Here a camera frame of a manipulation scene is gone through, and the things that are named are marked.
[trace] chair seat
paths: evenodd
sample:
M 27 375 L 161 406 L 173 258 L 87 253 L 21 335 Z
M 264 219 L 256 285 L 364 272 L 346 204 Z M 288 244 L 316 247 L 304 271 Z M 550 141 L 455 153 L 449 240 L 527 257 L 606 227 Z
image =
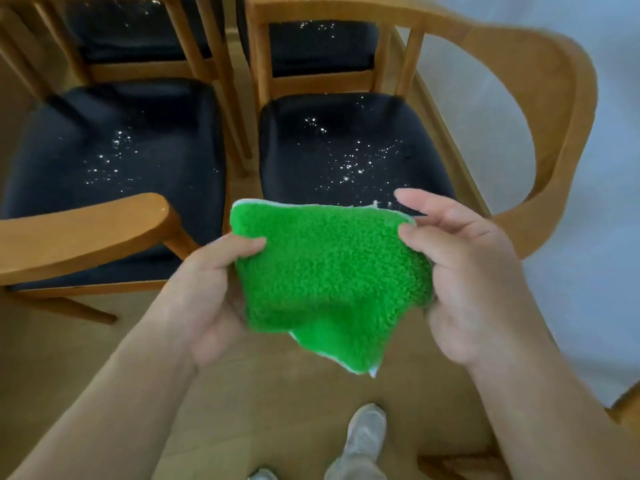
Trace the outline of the chair seat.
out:
M 236 0 L 240 42 L 249 61 L 244 0 Z M 378 28 L 362 22 L 288 22 L 269 26 L 274 77 L 373 69 Z
M 265 199 L 370 205 L 416 214 L 399 187 L 454 198 L 438 153 L 404 100 L 377 93 L 307 94 L 270 102 L 260 115 Z
M 222 0 L 211 0 L 220 35 L 225 38 Z M 195 0 L 182 6 L 205 58 L 211 50 Z M 157 0 L 71 0 L 67 24 L 84 60 L 93 64 L 183 61 L 184 52 L 165 6 Z
M 12 160 L 1 218 L 37 216 L 140 193 L 164 196 L 199 244 L 217 239 L 225 150 L 213 88 L 189 79 L 75 88 L 32 115 Z M 180 259 L 159 244 L 14 290 L 167 279 Z

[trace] chair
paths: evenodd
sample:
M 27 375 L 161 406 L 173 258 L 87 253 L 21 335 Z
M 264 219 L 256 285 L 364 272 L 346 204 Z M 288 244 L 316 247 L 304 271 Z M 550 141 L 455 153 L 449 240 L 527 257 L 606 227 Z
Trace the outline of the chair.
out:
M 615 423 L 640 440 L 640 382 L 624 393 L 607 412 Z M 458 471 L 493 475 L 487 478 L 510 478 L 497 443 L 488 451 L 480 453 L 419 456 L 418 469 L 431 480 L 467 480 Z
M 244 0 L 236 0 L 236 18 L 240 42 L 249 62 Z M 381 44 L 388 44 L 390 33 L 388 29 L 381 31 Z M 300 93 L 307 92 L 305 86 L 313 88 L 318 84 L 331 90 L 345 86 L 368 91 L 372 87 L 378 47 L 375 23 L 336 20 L 273 23 L 269 26 L 269 39 L 274 78 L 290 78 L 282 81 L 283 87 L 297 83 L 296 92 Z
M 593 123 L 596 76 L 583 49 L 550 32 L 475 22 L 428 0 L 246 0 L 251 69 L 260 112 L 260 177 L 266 198 L 286 203 L 401 209 L 392 191 L 414 186 L 453 196 L 440 158 L 405 97 L 425 34 L 484 63 L 522 109 L 536 152 L 536 180 L 523 203 L 493 217 L 522 258 L 558 224 Z M 394 96 L 286 95 L 273 78 L 269 24 L 299 20 L 377 23 L 411 29 Z M 379 46 L 381 81 L 388 47 Z
M 180 0 L 211 80 L 220 80 L 240 148 L 251 159 L 225 37 L 222 0 Z M 172 21 L 160 0 L 68 0 L 69 31 L 88 65 L 79 80 L 192 77 Z M 52 16 L 44 13 L 45 21 Z
M 36 5 L 84 70 L 51 1 Z M 180 0 L 164 3 L 196 80 L 116 78 L 55 95 L 0 27 L 0 54 L 42 100 L 4 192 L 4 298 L 113 323 L 114 315 L 68 297 L 160 289 L 181 260 L 222 233 L 230 204 L 224 140 L 238 174 L 241 161 Z

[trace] gray pants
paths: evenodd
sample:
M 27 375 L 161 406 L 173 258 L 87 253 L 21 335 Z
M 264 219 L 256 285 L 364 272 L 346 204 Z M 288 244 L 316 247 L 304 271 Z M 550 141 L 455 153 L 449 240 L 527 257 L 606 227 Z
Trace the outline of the gray pants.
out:
M 387 476 L 368 456 L 349 455 L 335 460 L 324 480 L 387 480 Z

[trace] shoe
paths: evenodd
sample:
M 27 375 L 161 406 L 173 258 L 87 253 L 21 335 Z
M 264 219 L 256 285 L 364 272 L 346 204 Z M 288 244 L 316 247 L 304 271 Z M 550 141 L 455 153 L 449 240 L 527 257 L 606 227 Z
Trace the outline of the shoe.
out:
M 387 434 L 387 414 L 377 404 L 367 404 L 349 422 L 345 455 L 368 456 L 377 462 Z
M 278 477 L 268 468 L 258 468 L 249 475 L 248 480 L 278 480 Z

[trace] green microfiber towel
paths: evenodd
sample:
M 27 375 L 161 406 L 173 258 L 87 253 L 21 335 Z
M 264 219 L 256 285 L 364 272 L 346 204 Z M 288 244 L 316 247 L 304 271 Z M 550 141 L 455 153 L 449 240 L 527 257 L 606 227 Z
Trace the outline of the green microfiber towel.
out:
M 236 268 L 249 328 L 289 332 L 357 374 L 375 375 L 396 323 L 431 299 L 431 265 L 407 248 L 394 210 L 239 200 L 236 234 L 266 237 Z

